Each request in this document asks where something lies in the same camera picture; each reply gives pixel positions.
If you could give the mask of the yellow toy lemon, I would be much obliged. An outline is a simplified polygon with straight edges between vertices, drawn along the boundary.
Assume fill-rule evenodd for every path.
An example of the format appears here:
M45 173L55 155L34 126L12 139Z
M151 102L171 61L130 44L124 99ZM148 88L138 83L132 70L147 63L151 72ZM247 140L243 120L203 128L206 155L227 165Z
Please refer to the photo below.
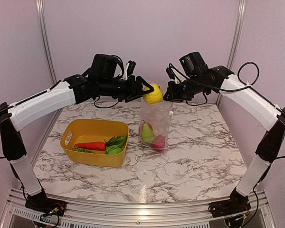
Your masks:
M160 90L158 84L150 84L150 85L154 88L154 91L143 95L143 99L145 100L146 103L156 104L163 99L163 93Z

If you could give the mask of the clear zip top bag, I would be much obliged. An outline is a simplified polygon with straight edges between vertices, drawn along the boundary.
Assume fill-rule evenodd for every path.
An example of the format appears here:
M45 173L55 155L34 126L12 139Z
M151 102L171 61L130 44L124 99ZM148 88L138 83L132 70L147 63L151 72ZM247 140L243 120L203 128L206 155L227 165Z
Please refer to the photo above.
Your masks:
M168 136L172 115L173 111L171 102L160 101L156 104L149 104L146 103L145 100L141 101L139 126L144 122L149 123L153 126L155 137L158 135L165 137L166 147L162 152L165 152L168 149ZM144 142L142 139L141 141L145 143L150 149L154 150L152 148L153 142Z

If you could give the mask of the red toy apple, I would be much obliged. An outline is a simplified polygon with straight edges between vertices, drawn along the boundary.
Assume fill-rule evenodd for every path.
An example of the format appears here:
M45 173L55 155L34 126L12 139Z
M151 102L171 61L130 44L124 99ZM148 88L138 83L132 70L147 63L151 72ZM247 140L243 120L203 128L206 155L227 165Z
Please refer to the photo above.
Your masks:
M151 124L144 122L139 126L139 134L140 135L143 133L145 128L153 130L153 126Z

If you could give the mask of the green toy pear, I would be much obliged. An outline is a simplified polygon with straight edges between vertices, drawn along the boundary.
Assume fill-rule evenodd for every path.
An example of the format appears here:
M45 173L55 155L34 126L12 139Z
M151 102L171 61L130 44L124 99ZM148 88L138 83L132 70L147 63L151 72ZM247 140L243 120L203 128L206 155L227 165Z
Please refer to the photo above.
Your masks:
M155 134L153 130L144 129L143 133L140 135L141 139L146 143L152 143L155 139Z

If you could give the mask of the red toy peach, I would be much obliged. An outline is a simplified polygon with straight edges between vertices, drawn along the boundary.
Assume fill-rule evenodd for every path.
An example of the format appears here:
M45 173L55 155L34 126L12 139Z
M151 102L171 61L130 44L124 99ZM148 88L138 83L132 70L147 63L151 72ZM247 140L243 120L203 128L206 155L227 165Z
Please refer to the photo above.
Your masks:
M156 138L154 139L152 143L152 148L157 152L162 152L164 151L165 147L166 147L165 137L162 135L156 136Z

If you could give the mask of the yellow plastic basket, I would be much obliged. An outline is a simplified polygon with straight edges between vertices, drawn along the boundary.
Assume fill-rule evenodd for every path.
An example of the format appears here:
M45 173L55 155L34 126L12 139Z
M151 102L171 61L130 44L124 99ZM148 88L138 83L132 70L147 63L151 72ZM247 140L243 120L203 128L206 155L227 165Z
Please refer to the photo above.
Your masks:
M60 146L70 160L86 165L119 167L124 162L128 142L116 155L108 155L104 151L92 150L91 153L75 151L77 143L107 142L114 136L129 136L127 124L119 121L77 119L66 128L60 140Z

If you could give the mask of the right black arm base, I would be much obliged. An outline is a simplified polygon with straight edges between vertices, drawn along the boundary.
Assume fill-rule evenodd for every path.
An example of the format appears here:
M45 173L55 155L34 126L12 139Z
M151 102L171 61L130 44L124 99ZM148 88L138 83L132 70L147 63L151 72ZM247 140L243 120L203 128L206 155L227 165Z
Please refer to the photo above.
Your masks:
M229 199L215 201L209 204L208 211L214 218L228 216L251 209L248 194L245 196L234 188Z

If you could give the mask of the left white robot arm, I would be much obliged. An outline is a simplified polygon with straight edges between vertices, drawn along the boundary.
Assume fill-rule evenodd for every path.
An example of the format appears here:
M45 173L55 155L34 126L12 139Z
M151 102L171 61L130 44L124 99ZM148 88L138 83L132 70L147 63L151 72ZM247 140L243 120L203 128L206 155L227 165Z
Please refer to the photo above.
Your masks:
M20 131L35 120L70 105L77 105L89 99L108 96L126 103L154 88L141 76L109 77L100 73L83 73L58 81L54 86L29 98L12 104L0 105L0 138L3 156L20 179L32 204L40 211L50 208L50 200L42 192L33 168L28 162L27 151Z

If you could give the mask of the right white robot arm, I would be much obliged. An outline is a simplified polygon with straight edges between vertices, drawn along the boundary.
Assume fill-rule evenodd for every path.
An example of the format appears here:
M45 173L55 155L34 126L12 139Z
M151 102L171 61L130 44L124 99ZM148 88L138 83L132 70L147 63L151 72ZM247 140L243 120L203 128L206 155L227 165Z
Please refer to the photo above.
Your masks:
M271 164L278 158L285 136L285 108L280 109L267 101L251 85L245 85L224 66L213 68L205 66L201 69L195 67L191 76L186 76L184 81L179 80L176 75L178 71L172 65L166 69L166 72L170 81L163 97L165 101L187 102L198 93L208 95L214 91L241 106L266 131L246 173L226 202L226 209L235 213L244 206L244 197L266 176Z

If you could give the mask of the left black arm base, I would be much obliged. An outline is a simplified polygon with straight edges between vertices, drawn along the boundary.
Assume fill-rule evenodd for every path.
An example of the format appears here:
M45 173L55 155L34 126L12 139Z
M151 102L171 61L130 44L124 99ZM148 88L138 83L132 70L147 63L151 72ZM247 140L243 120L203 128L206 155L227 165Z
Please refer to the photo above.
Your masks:
M34 196L29 194L24 194L24 196L26 200L25 207L28 209L43 212L46 216L50 215L50 212L54 209L58 209L56 214L60 217L65 213L67 203L63 200L49 198L43 187L41 188L41 192Z

